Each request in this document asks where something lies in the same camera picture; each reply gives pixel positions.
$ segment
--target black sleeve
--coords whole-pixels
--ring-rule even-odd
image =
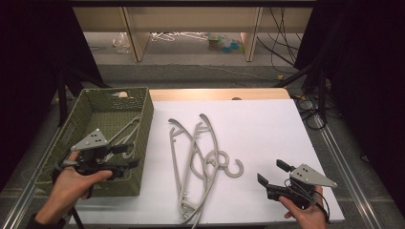
[[[35,221],[35,216],[36,214],[33,214],[30,217],[30,222],[28,223],[26,229],[61,229],[65,226],[66,223],[65,219],[60,219],[60,221],[57,224],[44,225]]]

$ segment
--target plastic crate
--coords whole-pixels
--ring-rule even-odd
[[[118,95],[122,92],[127,94],[127,97],[119,97]],[[95,129],[99,129],[109,140],[132,119],[140,115],[139,127],[128,140],[128,143],[134,143],[130,152],[135,154],[135,158],[125,159],[119,154],[108,161],[126,164],[128,160],[138,158],[139,166],[128,170],[122,178],[101,181],[94,186],[93,190],[93,197],[138,196],[153,112],[154,107],[147,88],[83,90],[50,148],[45,164],[35,180],[35,185],[49,193],[53,188],[54,165],[66,155],[72,146]],[[115,138],[112,144],[114,145],[128,136],[134,129],[135,125],[130,125]]]

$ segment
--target human hand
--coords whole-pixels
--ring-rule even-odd
[[[72,152],[69,160],[75,160],[79,151]],[[98,171],[95,174],[83,176],[75,168],[63,169],[53,186],[48,200],[35,216],[35,220],[42,224],[57,224],[67,214],[79,198],[86,198],[92,185],[107,179],[113,174],[111,171]]]
[[[322,187],[315,186],[315,191],[322,195]],[[325,215],[319,207],[311,205],[309,208],[302,210],[298,208],[291,200],[285,197],[279,197],[279,201],[288,209],[288,212],[284,215],[284,218],[289,219],[294,217],[301,228],[303,229],[325,229],[327,223]],[[322,197],[318,195],[316,200],[322,207],[324,203]]]

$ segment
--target wrist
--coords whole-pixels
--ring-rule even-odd
[[[64,213],[55,206],[57,206],[57,204],[52,204],[47,201],[35,215],[35,221],[44,225],[58,224],[63,218]]]
[[[37,214],[34,214],[30,217],[30,221],[26,228],[62,229],[66,224],[65,219],[60,219],[60,221],[55,224],[43,224],[36,220],[36,215]]]

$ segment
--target white table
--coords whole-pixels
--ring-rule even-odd
[[[177,119],[192,133],[202,121],[199,114],[206,114],[220,150],[229,154],[231,171],[237,170],[235,159],[245,166],[245,172],[238,178],[228,177],[222,170],[217,173],[204,205],[202,225],[266,225],[293,220],[284,219],[287,210],[281,203],[268,200],[266,189],[257,181],[260,173],[271,184],[284,185],[288,173],[276,166],[276,159],[296,167],[307,163],[324,174],[293,100],[154,101],[154,106],[140,195],[80,201],[76,209],[84,224],[166,227],[183,221],[170,149],[169,131],[174,125],[168,122],[169,118]],[[202,142],[201,146],[208,149],[210,138],[202,137]],[[185,136],[177,138],[180,165],[185,161],[189,144]],[[198,180],[193,178],[190,182],[196,185],[187,190],[191,199],[198,198],[201,192]],[[324,196],[330,206],[330,220],[343,220],[331,188],[324,188]]]

